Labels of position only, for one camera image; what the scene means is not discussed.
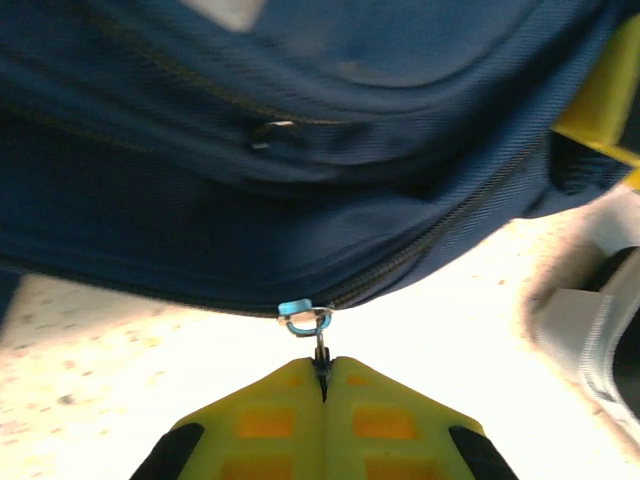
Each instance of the blue backpack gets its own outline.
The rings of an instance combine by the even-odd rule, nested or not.
[[[0,4],[0,290],[346,308],[626,167],[559,137],[635,0]]]

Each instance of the speckled floor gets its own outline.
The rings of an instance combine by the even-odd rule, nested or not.
[[[637,479],[638,449],[528,333],[550,289],[634,242],[640,196],[624,188],[515,221],[414,287],[339,312],[326,340],[480,420],[520,480]],[[0,340],[0,478],[127,479],[180,416],[312,342],[274,321],[29,277]]]

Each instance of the zipper track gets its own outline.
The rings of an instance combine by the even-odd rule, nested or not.
[[[333,308],[342,308],[360,294],[379,284],[387,276],[392,275],[398,268],[403,267],[416,257],[427,254],[435,242],[444,237],[451,228],[467,218],[469,213],[481,206],[487,197],[491,196],[497,188],[509,180],[511,175],[523,166],[540,144],[541,142],[538,142],[534,146],[523,150],[499,170],[482,188],[474,192],[436,225],[413,240],[409,245],[391,255],[380,265],[356,275],[342,285],[318,294],[317,297],[314,297],[314,305],[330,305]]]
[[[458,205],[435,226],[413,240],[406,247],[391,255],[381,264],[356,275],[352,279],[346,280],[336,287],[314,296],[313,304],[316,306],[342,308],[343,306],[346,306],[349,301],[355,299],[369,288],[379,284],[387,276],[392,275],[396,269],[406,265],[416,257],[427,254],[435,242],[446,235],[452,227],[463,221],[474,209],[481,206],[487,197],[491,196],[497,188],[509,180],[511,175],[517,172],[526,160],[531,158],[532,153],[540,146],[541,143],[542,142],[538,142],[531,148],[522,151],[510,163],[498,171],[485,185],[482,186],[482,188],[473,193],[467,198],[467,200]],[[45,275],[66,278],[71,281],[95,285],[102,288],[124,290],[134,295],[155,297],[183,305],[207,308],[221,313],[263,318],[278,317],[278,309],[276,305],[243,306],[219,301],[203,301],[201,298],[194,298],[188,295],[171,294],[166,291],[154,290],[153,288],[128,285],[112,280],[97,279],[81,273],[69,272],[68,270],[52,267],[50,265],[43,265],[37,262],[30,262],[28,260],[16,260],[15,258],[7,255],[0,255],[0,266],[19,272],[39,272]]]
[[[47,115],[44,113],[40,113],[36,110],[31,110],[28,108],[20,107],[13,103],[0,101],[0,111],[4,111],[8,114],[15,115],[17,117],[21,117],[32,121],[36,124],[44,125],[46,127],[75,135],[77,137],[86,138],[98,143],[104,143],[107,145],[111,145],[114,147],[118,147],[121,149],[138,152],[138,153],[147,153],[151,152],[150,149],[135,145],[133,143],[126,142],[124,140],[120,140],[111,135],[105,135],[103,133],[96,132],[94,130],[90,130],[88,128],[80,128],[70,122],[66,122],[57,117]]]
[[[94,12],[90,12],[88,15],[91,17],[91,21],[110,38],[116,40],[122,45],[125,45],[145,59],[153,62],[165,72],[177,77],[193,87],[205,91],[216,99],[224,100],[227,103],[240,107],[251,113],[271,117],[277,120],[291,120],[300,124],[308,125],[343,125],[347,123],[341,120],[327,120],[285,112],[283,110],[261,104],[246,96],[233,93],[214,84],[208,77],[190,70],[167,55],[153,49],[137,37],[135,33],[114,21],[105,18],[105,15],[98,15]]]

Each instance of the zipper pull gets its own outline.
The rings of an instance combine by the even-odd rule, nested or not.
[[[333,310],[328,307],[314,307],[311,300],[304,298],[302,300],[294,300],[293,302],[285,302],[278,305],[278,323],[286,325],[289,331],[296,337],[313,337],[327,328],[331,324],[331,316]],[[296,324],[315,322],[315,328],[303,329]]]
[[[316,337],[317,346],[314,354],[313,366],[322,390],[322,400],[327,399],[327,387],[331,373],[331,356],[324,345],[323,331],[331,324],[333,309],[329,307],[314,307],[311,300],[304,298],[278,305],[278,323],[286,325],[287,329],[298,338]],[[296,323],[315,321],[315,328],[300,328]]]

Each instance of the yellow plastic part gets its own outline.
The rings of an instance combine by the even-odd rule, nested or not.
[[[640,14],[612,37],[596,67],[554,130],[617,160],[640,166],[618,145],[640,82]]]
[[[178,480],[474,480],[449,427],[474,420],[351,358],[326,403],[310,359],[178,422],[204,427]]]
[[[328,480],[474,480],[449,427],[475,420],[351,358],[334,361],[325,403]]]
[[[324,479],[322,392],[299,359],[183,418],[205,427],[179,480]]]

